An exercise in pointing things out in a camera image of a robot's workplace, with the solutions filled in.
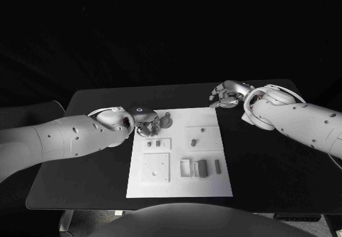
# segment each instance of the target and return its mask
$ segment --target robotic hand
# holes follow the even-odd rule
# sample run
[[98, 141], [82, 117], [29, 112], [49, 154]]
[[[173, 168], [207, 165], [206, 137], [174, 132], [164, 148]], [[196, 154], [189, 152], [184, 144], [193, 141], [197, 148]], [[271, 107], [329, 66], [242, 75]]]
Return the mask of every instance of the robotic hand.
[[36, 126], [0, 130], [0, 182], [18, 170], [49, 160], [85, 156], [118, 146], [134, 127], [151, 137], [160, 129], [155, 111], [112, 107]]
[[254, 88], [226, 80], [213, 89], [209, 100], [216, 94], [220, 100], [210, 108], [232, 108], [242, 101], [244, 121], [264, 130], [277, 129], [284, 136], [342, 159], [342, 113], [306, 103], [293, 91], [271, 84]]

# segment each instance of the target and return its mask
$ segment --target black table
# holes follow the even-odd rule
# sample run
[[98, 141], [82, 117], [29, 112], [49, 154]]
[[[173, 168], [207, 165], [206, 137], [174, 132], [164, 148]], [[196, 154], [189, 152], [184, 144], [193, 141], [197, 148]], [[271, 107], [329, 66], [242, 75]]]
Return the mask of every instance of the black table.
[[[153, 110], [206, 107], [219, 83], [80, 90], [65, 116], [86, 115], [117, 106]], [[300, 94], [287, 79], [245, 83], [255, 88], [271, 83]], [[114, 148], [44, 162], [26, 207], [137, 210], [164, 203], [193, 202], [259, 213], [342, 214], [342, 171], [327, 155], [275, 130], [262, 130], [242, 121], [242, 103], [232, 109], [216, 108], [216, 114], [233, 197], [125, 198], [131, 134]]]

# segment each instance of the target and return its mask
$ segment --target black curtain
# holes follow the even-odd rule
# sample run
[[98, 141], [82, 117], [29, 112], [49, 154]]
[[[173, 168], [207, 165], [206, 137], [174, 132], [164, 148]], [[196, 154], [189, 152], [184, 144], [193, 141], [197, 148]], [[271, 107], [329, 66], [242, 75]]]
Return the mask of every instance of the black curtain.
[[3, 7], [0, 106], [57, 100], [66, 108], [80, 89], [226, 79], [290, 79], [326, 106], [340, 92], [339, 10], [130, 1]]

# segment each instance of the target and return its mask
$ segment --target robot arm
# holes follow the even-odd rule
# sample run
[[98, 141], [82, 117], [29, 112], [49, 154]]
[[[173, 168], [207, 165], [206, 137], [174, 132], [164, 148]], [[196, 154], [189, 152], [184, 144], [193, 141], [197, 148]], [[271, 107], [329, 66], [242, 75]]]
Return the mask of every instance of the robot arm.
[[134, 126], [140, 136], [154, 136], [157, 113], [143, 107], [130, 113], [121, 107], [112, 107], [88, 116], [69, 116], [36, 126], [0, 130], [0, 182], [37, 163], [80, 157], [118, 146]]
[[[248, 86], [238, 81], [235, 88]], [[232, 108], [244, 102], [242, 120], [264, 130], [277, 130], [297, 142], [342, 159], [342, 113], [316, 105], [307, 104], [295, 93], [291, 93], [303, 103], [295, 103], [294, 97], [280, 91], [281, 87], [267, 85], [259, 88], [249, 86], [249, 91], [235, 93], [216, 87], [209, 97], [219, 94], [220, 100], [210, 108]]]

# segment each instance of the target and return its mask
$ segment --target table leg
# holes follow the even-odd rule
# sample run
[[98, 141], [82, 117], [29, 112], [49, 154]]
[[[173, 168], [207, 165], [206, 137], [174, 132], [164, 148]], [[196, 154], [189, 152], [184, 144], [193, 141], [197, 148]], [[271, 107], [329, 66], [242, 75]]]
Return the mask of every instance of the table leg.
[[72, 215], [73, 215], [73, 210], [65, 210], [60, 221], [59, 221], [59, 232], [67, 232]]

